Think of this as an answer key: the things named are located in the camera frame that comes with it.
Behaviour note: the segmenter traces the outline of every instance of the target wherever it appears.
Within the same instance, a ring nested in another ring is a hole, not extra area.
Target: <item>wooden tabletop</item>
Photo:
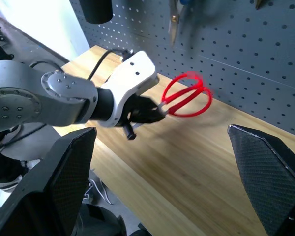
[[[63,69],[87,78],[105,52],[93,47]],[[100,86],[119,64],[108,56],[93,81]],[[170,79],[146,92],[159,103]],[[173,86],[173,91],[184,88]],[[203,106],[205,95],[183,112]],[[295,135],[239,111],[218,100],[196,118],[167,116],[163,121],[135,130],[128,141],[121,128],[103,128],[98,134],[91,169],[127,205],[154,236],[266,236],[242,186],[229,124],[238,124],[281,138],[295,153]],[[84,125],[56,127],[61,135]]]

